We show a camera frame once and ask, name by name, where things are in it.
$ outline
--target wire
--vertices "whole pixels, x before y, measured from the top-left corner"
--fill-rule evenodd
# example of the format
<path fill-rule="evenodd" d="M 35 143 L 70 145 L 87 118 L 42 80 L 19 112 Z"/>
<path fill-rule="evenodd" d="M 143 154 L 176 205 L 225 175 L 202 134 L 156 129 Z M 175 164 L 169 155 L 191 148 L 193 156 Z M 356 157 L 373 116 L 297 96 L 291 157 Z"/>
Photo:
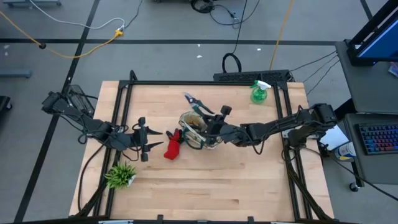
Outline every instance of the wire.
<path fill-rule="evenodd" d="M 309 151 L 312 151 L 312 152 L 318 154 L 319 156 L 322 156 L 319 152 L 317 152 L 317 151 L 315 151 L 315 150 L 313 150 L 313 149 L 309 149 L 309 148 L 307 148 L 307 147 L 305 147 L 304 149 L 307 149 L 307 150 L 309 150 Z M 384 195 L 387 195 L 388 197 L 390 197 L 390 198 L 392 198 L 392 199 L 398 201 L 398 198 L 397 198 L 397 197 L 395 197 L 395 196 L 393 196 L 393 195 L 391 195 L 391 194 L 385 192 L 384 190 L 380 189 L 379 187 L 376 187 L 374 184 L 370 183 L 370 182 L 367 181 L 366 179 L 364 179 L 364 178 L 360 177 L 359 175 L 355 174 L 353 171 L 349 170 L 347 167 L 341 165 L 341 164 L 337 161 L 337 159 L 334 158 L 333 155 L 331 155 L 330 153 L 329 153 L 329 156 L 330 156 L 330 158 L 331 158 L 335 163 L 337 163 L 339 166 L 341 166 L 342 168 L 344 168 L 345 170 L 347 170 L 348 172 L 350 172 L 351 174 L 353 174 L 353 175 L 354 175 L 356 178 L 358 178 L 359 180 L 362 180 L 363 182 L 369 184 L 370 186 L 372 186 L 372 187 L 375 188 L 376 190 L 380 191 L 380 192 L 383 193 Z"/>
<path fill-rule="evenodd" d="M 55 50 L 52 50 L 49 47 L 46 47 L 46 44 L 42 44 L 39 41 L 35 40 L 33 37 L 31 37 L 29 34 L 27 34 L 25 31 L 23 31 L 21 28 L 19 28 L 10 18 L 8 18 L 2 11 L 0 11 L 0 15 L 2 15 L 11 25 L 13 25 L 17 30 L 19 30 L 19 32 L 21 32 L 22 34 L 24 34 L 27 38 L 29 38 L 31 41 L 33 41 L 33 43 L 36 43 L 41 49 L 47 49 L 49 51 L 51 51 L 52 53 L 61 56 L 63 58 L 81 58 L 84 56 L 87 56 L 91 53 L 93 53 L 96 49 L 105 46 L 106 44 L 114 41 L 117 37 L 122 36 L 123 32 L 120 30 L 116 30 L 115 35 L 112 37 L 112 39 L 108 40 L 107 42 L 100 44 L 98 46 L 96 46 L 95 48 L 91 49 L 90 51 L 88 51 L 85 54 L 81 54 L 81 55 L 77 55 L 77 56 L 67 56 L 67 55 L 63 55 Z"/>
<path fill-rule="evenodd" d="M 83 169 L 81 170 L 81 174 L 80 174 L 80 181 L 79 181 L 79 189 L 78 189 L 78 193 L 77 193 L 77 208 L 79 209 L 79 212 L 81 212 L 81 206 L 80 206 L 80 195 L 81 195 L 81 188 L 83 185 L 83 176 L 85 174 L 86 168 L 88 166 L 88 164 L 90 163 L 90 161 L 100 152 L 100 150 L 104 147 L 105 143 L 108 140 L 106 140 L 104 143 L 102 143 L 102 145 L 94 152 L 93 155 L 90 156 L 90 158 L 88 158 L 86 164 L 83 166 Z"/>
<path fill-rule="evenodd" d="M 106 134 L 106 135 L 108 135 L 109 137 L 111 137 L 111 138 L 113 138 L 114 140 L 116 140 L 116 141 L 118 141 L 119 143 L 121 143 L 125 148 L 130 149 L 130 150 L 133 150 L 134 152 L 137 152 L 137 151 L 140 151 L 140 150 L 141 150 L 141 149 L 139 149 L 137 146 L 136 146 L 136 149 L 134 149 L 134 148 L 132 148 L 132 147 L 126 145 L 126 144 L 125 144 L 124 142 L 122 142 L 120 139 L 118 139 L 117 137 L 113 136 L 112 133 L 109 133 L 109 132 L 106 132 L 106 131 L 102 131 L 102 130 L 85 131 L 84 133 L 82 133 L 82 134 L 78 137 L 78 139 L 81 139 L 81 137 L 83 137 L 83 136 L 87 136 L 87 134 L 94 134 L 94 133 L 103 133 L 103 134 Z"/>
<path fill-rule="evenodd" d="M 230 132 L 230 133 L 223 133 L 223 134 L 208 134 L 207 137 L 216 138 L 216 137 L 225 136 L 225 135 L 229 135 L 229 134 L 234 134 L 234 133 L 240 132 L 240 133 L 245 134 L 245 135 L 248 137 L 249 142 L 250 142 L 252 148 L 254 149 L 254 152 L 255 152 L 257 155 L 261 155 L 261 154 L 262 154 L 262 151 L 263 151 L 263 149 L 264 149 L 264 143 L 265 143 L 266 139 L 269 138 L 269 133 L 270 133 L 275 127 L 276 127 L 276 125 L 273 126 L 273 127 L 271 127 L 271 128 L 268 130 L 268 132 L 266 132 L 266 133 L 261 137 L 262 144 L 261 144 L 260 151 L 258 151 L 258 150 L 256 149 L 256 147 L 254 146 L 255 143 L 254 143 L 254 141 L 250 138 L 250 135 L 249 135 L 247 132 L 242 131 L 242 130 L 236 130 L 236 131 L 233 131 L 233 132 Z"/>
<path fill-rule="evenodd" d="M 272 54 L 272 58 L 271 58 L 271 64 L 269 65 L 269 70 L 272 70 L 272 64 L 274 63 L 276 50 L 278 49 L 279 41 L 281 40 L 282 34 L 284 33 L 285 25 L 286 25 L 287 19 L 289 18 L 290 11 L 292 10 L 292 6 L 293 6 L 293 0 L 290 0 L 289 8 L 286 12 L 285 19 L 284 19 L 284 21 L 282 23 L 282 27 L 280 28 L 280 31 L 279 31 L 278 40 L 276 41 L 276 44 L 275 44 L 274 53 Z"/>
<path fill-rule="evenodd" d="M 137 151 L 137 159 L 131 159 L 130 157 L 128 157 L 127 155 L 125 155 L 125 153 L 122 151 L 122 154 L 124 157 L 126 157 L 127 159 L 129 159 L 131 162 L 136 162 L 139 160 L 139 153 Z"/>
<path fill-rule="evenodd" d="M 134 20 L 134 19 L 136 19 L 136 17 L 138 16 L 138 14 L 139 14 L 139 8 L 141 7 L 141 4 L 142 4 L 142 0 L 139 2 L 139 5 L 138 5 L 138 7 L 137 7 L 137 12 L 136 12 L 136 15 L 130 20 L 130 22 L 129 23 L 127 23 L 127 25 L 125 26 L 125 28 L 124 29 L 127 29 L 127 27 L 129 27 L 130 26 L 130 24 L 131 24 L 131 22 Z"/>
<path fill-rule="evenodd" d="M 246 1 L 244 2 L 243 12 L 242 12 L 242 18 L 243 18 L 243 16 L 244 16 L 244 12 L 245 12 L 245 10 L 246 10 L 247 4 L 248 4 L 248 0 L 246 0 Z M 232 54 L 235 53 L 236 47 L 238 46 L 239 36 L 241 35 L 241 29 L 242 29 L 242 25 L 239 26 L 238 37 L 236 38 L 235 48 L 234 48 L 234 51 L 232 52 Z"/>
<path fill-rule="evenodd" d="M 62 119 L 64 119 L 66 122 L 68 122 L 72 127 L 76 128 L 79 131 L 83 131 L 82 129 L 80 129 L 80 128 L 76 127 L 74 124 L 72 124 L 72 122 L 70 122 L 68 119 L 66 119 L 66 117 L 62 116 L 62 114 L 60 114 L 60 117 Z"/>
<path fill-rule="evenodd" d="M 80 95 L 85 96 L 87 98 L 94 99 L 94 100 L 98 100 L 98 97 L 96 97 L 96 96 L 90 96 L 90 95 L 86 95 L 86 94 L 80 94 Z"/>
<path fill-rule="evenodd" d="M 200 6 L 200 9 L 196 8 L 196 3 L 198 2 L 198 0 L 190 0 L 191 2 L 191 7 L 193 10 L 195 10 L 196 12 L 202 13 L 202 14 L 207 14 L 209 12 L 211 12 L 211 10 L 213 10 L 213 0 L 211 1 L 207 1 L 204 5 Z"/>
<path fill-rule="evenodd" d="M 294 71 L 296 71 L 296 70 L 298 70 L 298 69 L 300 69 L 300 68 L 302 68 L 302 67 L 305 67 L 305 66 L 307 66 L 307 65 L 310 65 L 310 64 L 312 64 L 312 63 L 318 62 L 318 61 L 320 61 L 320 60 L 322 60 L 322 59 L 324 59 L 324 58 L 326 58 L 326 57 L 328 57 L 328 56 L 331 56 L 331 55 L 334 54 L 334 53 L 336 53 L 336 51 L 334 51 L 334 52 L 332 52 L 332 53 L 330 53 L 330 54 L 328 54 L 328 55 L 325 55 L 325 56 L 323 56 L 322 58 L 316 59 L 316 60 L 314 60 L 314 61 L 312 61 L 312 62 L 309 62 L 309 63 L 306 63 L 306 64 L 304 64 L 304 65 L 301 65 L 301 66 L 299 66 L 299 67 L 297 67 L 297 68 L 291 70 L 291 72 L 294 72 Z"/>
<path fill-rule="evenodd" d="M 90 26 L 86 26 L 86 25 L 84 25 L 84 24 L 80 24 L 80 23 L 76 23 L 76 22 L 61 21 L 61 20 L 59 20 L 59 19 L 56 19 L 56 18 L 50 16 L 50 15 L 49 15 L 48 13 L 46 13 L 43 9 L 41 9 L 39 6 L 37 6 L 32 0 L 29 0 L 29 1 L 30 1 L 30 3 L 32 3 L 32 5 L 35 6 L 40 12 L 43 12 L 46 16 L 48 16 L 50 19 L 54 20 L 55 22 L 60 22 L 60 23 L 63 23 L 63 24 L 70 24 L 70 25 L 75 25 L 75 26 L 82 26 L 82 27 L 86 27 L 86 28 L 89 28 L 89 29 L 100 29 L 100 28 L 102 28 L 102 27 L 108 25 L 108 24 L 109 24 L 110 22 L 112 22 L 112 21 L 120 20 L 120 21 L 123 22 L 123 24 L 122 24 L 121 27 L 118 28 L 118 30 L 123 30 L 123 29 L 124 29 L 124 23 L 125 23 L 125 21 L 124 21 L 124 19 L 118 18 L 118 17 L 117 17 L 117 18 L 111 19 L 110 21 L 104 23 L 102 26 L 99 26 L 99 27 L 90 27 Z"/>
<path fill-rule="evenodd" d="M 329 62 L 331 62 L 333 59 L 335 59 L 337 57 L 337 55 L 335 55 L 334 57 L 332 57 L 329 61 L 327 61 L 326 63 L 324 63 L 320 68 L 318 68 L 318 70 L 316 70 L 314 73 L 312 73 L 308 78 L 306 78 L 303 82 L 308 81 L 311 77 L 313 77 L 316 73 L 319 72 L 319 70 L 321 70 L 325 65 L 327 65 Z"/>
<path fill-rule="evenodd" d="M 116 31 L 115 35 L 112 37 L 112 39 L 110 39 L 110 40 L 108 40 L 107 42 L 105 42 L 105 43 L 103 43 L 103 44 L 100 44 L 100 45 L 96 46 L 95 48 L 89 50 L 88 52 L 86 52 L 86 53 L 84 53 L 84 54 L 81 54 L 81 55 L 78 55 L 78 56 L 67 56 L 67 55 L 63 55 L 63 54 L 61 54 L 61 53 L 59 53 L 59 52 L 57 52 L 57 51 L 55 51 L 55 50 L 52 50 L 52 49 L 50 49 L 50 48 L 47 48 L 47 49 L 48 49 L 49 51 L 51 51 L 52 53 L 54 53 L 54 54 L 56 54 L 56 55 L 58 55 L 58 56 L 61 56 L 61 57 L 63 57 L 63 58 L 81 58 L 81 57 L 84 57 L 84 56 L 87 56 L 87 55 L 93 53 L 96 49 L 98 49 L 98 48 L 100 48 L 100 47 L 103 47 L 103 46 L 107 45 L 108 43 L 114 41 L 117 37 L 120 36 L 120 34 L 119 34 L 117 31 Z"/>
<path fill-rule="evenodd" d="M 248 19 L 254 14 L 254 11 L 256 11 L 256 9 L 257 9 L 259 3 L 260 3 L 260 0 L 257 1 L 256 6 L 254 6 L 254 9 L 253 9 L 253 11 L 250 13 L 250 15 L 249 15 L 247 18 L 245 18 L 245 19 L 243 19 L 242 21 L 239 21 L 239 22 L 233 22 L 233 23 L 230 23 L 230 24 L 218 22 L 218 21 L 213 17 L 213 15 L 211 14 L 211 11 L 210 11 L 210 17 L 211 17 L 216 23 L 218 23 L 218 24 L 220 24 L 220 25 L 224 25 L 224 26 L 234 26 L 234 25 L 237 25 L 237 24 L 242 24 L 244 21 L 248 20 Z M 233 17 L 234 19 L 239 20 L 227 7 L 225 7 L 225 6 L 223 6 L 223 5 L 220 5 L 220 4 L 214 5 L 214 7 L 217 7 L 217 6 L 220 6 L 220 7 L 225 8 L 225 9 L 228 11 L 228 13 L 230 14 L 231 17 Z"/>
<path fill-rule="evenodd" d="M 323 78 L 328 74 L 328 72 L 331 70 L 331 68 L 333 68 L 333 66 L 335 66 L 340 60 L 338 60 L 337 62 L 335 62 L 332 66 L 329 67 L 329 69 L 326 71 L 326 73 L 322 76 L 321 79 L 319 79 L 319 81 L 317 82 L 317 84 L 315 84 L 315 86 L 307 93 L 307 96 L 312 92 L 312 90 L 314 90 L 318 84 L 323 80 Z"/>

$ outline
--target blue object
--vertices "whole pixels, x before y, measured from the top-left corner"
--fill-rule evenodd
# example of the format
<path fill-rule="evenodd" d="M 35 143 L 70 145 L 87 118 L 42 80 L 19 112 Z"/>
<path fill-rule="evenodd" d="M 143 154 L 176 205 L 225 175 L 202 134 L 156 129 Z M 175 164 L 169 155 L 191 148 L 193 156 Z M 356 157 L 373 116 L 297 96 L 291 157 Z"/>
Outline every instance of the blue object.
<path fill-rule="evenodd" d="M 393 58 L 398 60 L 398 20 L 384 30 L 358 54 L 359 58 Z"/>

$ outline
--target yellow cable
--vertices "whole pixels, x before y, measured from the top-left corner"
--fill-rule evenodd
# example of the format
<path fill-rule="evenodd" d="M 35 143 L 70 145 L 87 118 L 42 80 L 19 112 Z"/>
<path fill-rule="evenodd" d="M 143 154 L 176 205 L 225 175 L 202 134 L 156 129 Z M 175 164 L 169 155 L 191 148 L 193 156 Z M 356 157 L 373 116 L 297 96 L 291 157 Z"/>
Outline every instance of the yellow cable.
<path fill-rule="evenodd" d="M 274 53 L 272 54 L 271 64 L 269 65 L 269 70 L 272 70 L 272 64 L 274 63 L 276 49 L 278 48 L 279 40 L 282 38 L 282 34 L 284 32 L 284 29 L 285 29 L 286 21 L 289 18 L 289 14 L 290 14 L 290 10 L 292 9 L 292 6 L 293 6 L 293 0 L 290 0 L 289 9 L 286 12 L 286 16 L 285 16 L 284 22 L 282 23 L 282 27 L 280 28 L 280 31 L 279 31 L 278 40 L 276 41 Z"/>
<path fill-rule="evenodd" d="M 6 20 L 7 20 L 11 25 L 13 25 L 17 30 L 19 30 L 19 32 L 21 32 L 22 34 L 24 34 L 24 35 L 25 35 L 27 38 L 29 38 L 31 41 L 33 41 L 34 43 L 36 43 L 38 46 L 41 46 L 41 45 L 42 45 L 39 41 L 35 40 L 33 37 L 31 37 L 29 34 L 25 33 L 25 31 L 23 31 L 21 28 L 19 28 L 19 27 L 18 27 L 10 18 L 8 18 L 2 11 L 0 11 L 0 14 L 1 14 L 4 18 L 6 18 Z M 55 50 L 52 50 L 52 49 L 49 48 L 49 47 L 46 47 L 46 49 L 49 50 L 49 51 L 51 51 L 52 53 L 58 55 L 58 56 L 64 57 L 64 58 L 81 58 L 81 57 L 84 57 L 84 56 L 86 56 L 86 55 L 89 55 L 89 54 L 93 53 L 96 49 L 98 49 L 98 48 L 100 48 L 100 47 L 102 47 L 102 46 L 107 45 L 108 43 L 114 41 L 116 38 L 118 38 L 118 37 L 120 37 L 120 36 L 122 36 L 122 35 L 123 35 L 123 32 L 122 32 L 122 31 L 116 30 L 116 33 L 115 33 L 115 35 L 112 37 L 112 39 L 108 40 L 107 42 L 105 42 L 105 43 L 103 43 L 103 44 L 100 44 L 100 45 L 96 46 L 95 48 L 91 49 L 89 52 L 84 53 L 84 54 L 81 54 L 81 55 L 78 55 L 78 56 L 67 56 L 67 55 L 63 55 L 63 54 L 61 54 L 61 53 L 59 53 L 59 52 L 57 52 L 57 51 L 55 51 Z"/>

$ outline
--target potted plant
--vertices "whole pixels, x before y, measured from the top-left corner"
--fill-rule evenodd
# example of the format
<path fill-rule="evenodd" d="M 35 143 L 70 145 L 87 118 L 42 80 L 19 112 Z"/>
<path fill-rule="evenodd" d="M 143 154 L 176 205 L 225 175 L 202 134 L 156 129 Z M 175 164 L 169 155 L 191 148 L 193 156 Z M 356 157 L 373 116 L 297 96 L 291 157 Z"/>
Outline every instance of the potted plant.
<path fill-rule="evenodd" d="M 136 178 L 135 167 L 131 165 L 118 164 L 111 168 L 111 170 L 104 175 L 109 188 L 122 189 L 131 185 Z"/>

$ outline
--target red object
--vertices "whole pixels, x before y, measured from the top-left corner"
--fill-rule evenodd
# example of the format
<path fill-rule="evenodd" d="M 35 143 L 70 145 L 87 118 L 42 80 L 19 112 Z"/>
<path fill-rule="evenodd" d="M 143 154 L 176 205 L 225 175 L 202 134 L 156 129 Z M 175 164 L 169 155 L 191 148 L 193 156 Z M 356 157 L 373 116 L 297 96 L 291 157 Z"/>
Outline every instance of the red object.
<path fill-rule="evenodd" d="M 164 157 L 166 159 L 174 160 L 180 154 L 180 144 L 182 142 L 182 130 L 175 129 L 174 134 L 169 131 L 166 132 L 169 137 L 169 145 Z"/>

